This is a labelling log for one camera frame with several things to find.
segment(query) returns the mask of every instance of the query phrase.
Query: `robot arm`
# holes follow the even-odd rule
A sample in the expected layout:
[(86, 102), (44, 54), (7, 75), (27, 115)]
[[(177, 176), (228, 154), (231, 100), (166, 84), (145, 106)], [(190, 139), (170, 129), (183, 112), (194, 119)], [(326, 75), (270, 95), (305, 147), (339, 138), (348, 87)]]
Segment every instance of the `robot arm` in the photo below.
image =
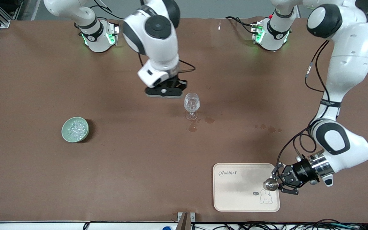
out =
[(85, 44), (93, 52), (104, 52), (116, 43), (119, 28), (100, 20), (89, 7), (88, 0), (44, 0), (46, 9), (57, 17), (72, 19), (82, 31)]
[(178, 41), (175, 28), (180, 9), (174, 0), (149, 0), (124, 19), (123, 35), (134, 51), (149, 60), (138, 71), (148, 86), (147, 96), (179, 98), (187, 82), (178, 79)]
[[(304, 4), (317, 6), (308, 18), (308, 31), (334, 43), (327, 73), (327, 90), (323, 93), (318, 112), (308, 129), (311, 137), (323, 151), (309, 156), (308, 159), (298, 157), (298, 163), (286, 165), (282, 174), (274, 173), (274, 179), (281, 179), (279, 184), (281, 191), (292, 194), (297, 194), (296, 188), (306, 182), (316, 184), (319, 177), (326, 186), (332, 186), (333, 173), (368, 160), (367, 141), (336, 122), (343, 97), (350, 89), (361, 83), (368, 73), (368, 19), (365, 13), (355, 6), (355, 0), (323, 1), (335, 4), (323, 2), (315, 4), (315, 2), (317, 1), (303, 1)], [(282, 5), (279, 12), (285, 13), (290, 9), (292, 8)], [(267, 25), (279, 28), (277, 24), (272, 23), (273, 18), (267, 19)], [(286, 25), (290, 19), (284, 18), (283, 21)], [(261, 38), (262, 44), (275, 49), (280, 48), (283, 41), (277, 41), (269, 33)], [(287, 190), (285, 185), (292, 185), (291, 188), (294, 189)]]

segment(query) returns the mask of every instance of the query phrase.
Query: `brown table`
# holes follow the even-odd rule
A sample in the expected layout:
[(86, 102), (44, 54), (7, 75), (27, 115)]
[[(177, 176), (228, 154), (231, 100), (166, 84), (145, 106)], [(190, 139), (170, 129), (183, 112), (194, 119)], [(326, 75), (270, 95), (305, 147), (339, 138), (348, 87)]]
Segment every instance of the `brown table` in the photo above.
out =
[[(271, 52), (226, 19), (183, 19), (180, 57), (197, 70), (180, 77), (201, 99), (190, 122), (182, 99), (145, 96), (122, 38), (97, 54), (70, 21), (13, 21), (0, 32), (0, 220), (169, 221), (195, 211), (198, 221), (368, 222), (368, 161), (337, 173), (331, 188), (280, 194), (275, 213), (213, 207), (213, 165), (274, 164), (316, 113), (321, 94), (303, 79), (323, 40), (305, 23)], [(320, 88), (315, 73), (309, 84)], [(84, 143), (60, 135), (73, 116), (91, 125)], [(346, 95), (339, 122), (368, 140), (368, 76)], [(295, 162), (291, 147), (281, 160)]]

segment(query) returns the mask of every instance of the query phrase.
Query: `black band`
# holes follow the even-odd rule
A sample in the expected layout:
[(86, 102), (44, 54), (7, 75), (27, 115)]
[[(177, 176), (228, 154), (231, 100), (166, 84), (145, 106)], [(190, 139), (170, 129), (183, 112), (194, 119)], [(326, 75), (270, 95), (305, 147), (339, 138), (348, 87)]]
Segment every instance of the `black band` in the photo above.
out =
[(144, 12), (148, 13), (150, 16), (155, 16), (157, 15), (157, 13), (154, 11), (153, 8), (151, 8), (148, 5), (143, 5), (142, 7), (140, 7), (139, 9), (143, 10)]
[(180, 8), (174, 0), (163, 0), (163, 3), (167, 9), (170, 21), (172, 22), (174, 28), (177, 28), (178, 24), (180, 23)]
[(275, 30), (274, 28), (272, 28), (270, 20), (268, 21), (267, 28), (268, 28), (268, 32), (273, 35), (273, 38), (275, 38), (275, 40), (282, 39), (289, 32), (289, 30), (287, 30), (285, 32), (279, 32), (279, 31)]
[(127, 22), (123, 23), (123, 35), (130, 39), (139, 50), (139, 54), (146, 55), (143, 43)]
[(97, 22), (97, 17), (89, 25), (85, 25), (85, 26), (80, 26), (80, 25), (77, 25), (77, 24), (76, 25), (79, 27), (79, 29), (89, 29), (89, 28), (94, 27), (94, 25), (96, 25), (96, 22)]
[(292, 11), (290, 12), (290, 14), (289, 14), (289, 15), (282, 15), (282, 14), (278, 13), (276, 10), (275, 10), (275, 14), (276, 14), (279, 18), (288, 19), (288, 18), (290, 18), (290, 17), (292, 16), (292, 14), (293, 14), (293, 8), (292, 8)]
[(293, 171), (302, 182), (308, 182), (317, 178), (316, 171), (311, 167), (308, 159), (302, 159), (300, 162), (294, 163)]
[[(334, 150), (327, 143), (326, 138), (325, 138), (325, 134), (328, 131), (331, 131), (331, 130), (337, 131), (340, 134), (340, 136), (342, 137), (343, 142), (344, 142), (344, 147), (342, 149)], [(340, 125), (338, 125), (336, 123), (328, 122), (328, 123), (321, 124), (316, 130), (316, 139), (319, 142), (319, 144), (327, 152), (329, 152), (332, 155), (338, 155), (338, 154), (344, 153), (344, 152), (346, 152), (347, 150), (350, 149), (350, 142), (349, 142), (349, 138), (347, 137), (346, 132), (344, 131), (344, 129)]]
[[(337, 5), (323, 4), (318, 6), (316, 9), (321, 7), (325, 9), (325, 16), (322, 22), (315, 28), (309, 28), (308, 24), (306, 23), (306, 28), (312, 35), (315, 35), (316, 37), (328, 38), (340, 28), (343, 23), (343, 19), (340, 9)], [(314, 14), (316, 9), (311, 12), (309, 19), (311, 18), (312, 14)]]
[(85, 33), (82, 33), (82, 34), (83, 34), (83, 36), (84, 36), (87, 40), (89, 40), (89, 41), (91, 41), (91, 42), (95, 42), (95, 41), (97, 41), (97, 38), (98, 38), (100, 35), (102, 35), (103, 30), (104, 30), (104, 26), (103, 26), (103, 24), (102, 24), (102, 23), (100, 23), (100, 22), (99, 22), (99, 24), (100, 24), (100, 27), (99, 27), (99, 30), (98, 30), (98, 31), (94, 32), (93, 34), (85, 34)]
[(321, 99), (320, 104), (325, 105), (325, 106), (330, 106), (330, 107), (336, 107), (336, 108), (341, 107), (341, 102), (332, 102), (332, 101), (328, 101), (324, 99)]

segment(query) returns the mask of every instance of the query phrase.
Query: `water stain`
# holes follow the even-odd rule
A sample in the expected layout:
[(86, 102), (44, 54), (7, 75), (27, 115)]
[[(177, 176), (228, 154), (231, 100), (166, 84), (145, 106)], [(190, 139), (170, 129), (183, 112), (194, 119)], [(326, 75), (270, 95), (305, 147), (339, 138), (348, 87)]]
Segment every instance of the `water stain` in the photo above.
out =
[(197, 131), (197, 127), (196, 127), (196, 123), (192, 122), (190, 127), (188, 128), (188, 131), (194, 133), (195, 131)]
[(272, 126), (269, 126), (268, 131), (269, 131), (270, 133), (275, 133), (275, 132), (276, 132), (276, 128), (274, 128), (274, 127), (272, 127)]
[(213, 123), (215, 120), (214, 120), (214, 119), (212, 119), (212, 118), (205, 118), (205, 119), (204, 119), (204, 121), (205, 121), (205, 122), (207, 122), (208, 124), (211, 124), (211, 123)]

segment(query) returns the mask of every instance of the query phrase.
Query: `floor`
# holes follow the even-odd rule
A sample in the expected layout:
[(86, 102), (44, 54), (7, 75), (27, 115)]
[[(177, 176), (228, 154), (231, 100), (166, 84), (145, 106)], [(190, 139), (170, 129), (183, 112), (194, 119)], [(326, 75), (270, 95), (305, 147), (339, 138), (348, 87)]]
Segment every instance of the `floor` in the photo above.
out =
[[(35, 20), (56, 20), (58, 17), (50, 14), (43, 4), (43, 0), (25, 0), (26, 9), (23, 19)], [(139, 0), (103, 0), (105, 4), (113, 10), (113, 13), (119, 17), (126, 17), (139, 7)], [(176, 0), (181, 9), (183, 18), (223, 18), (226, 16), (238, 16), (240, 18), (250, 18), (254, 16), (267, 16), (273, 12), (273, 6), (268, 0)], [(94, 1), (89, 1), (86, 6), (94, 5)], [(357, 0), (356, 4), (364, 11), (368, 11), (368, 0)], [(112, 16), (96, 8), (98, 17), (112, 18)], [(299, 6), (299, 12), (302, 18), (307, 18), (311, 9)]]

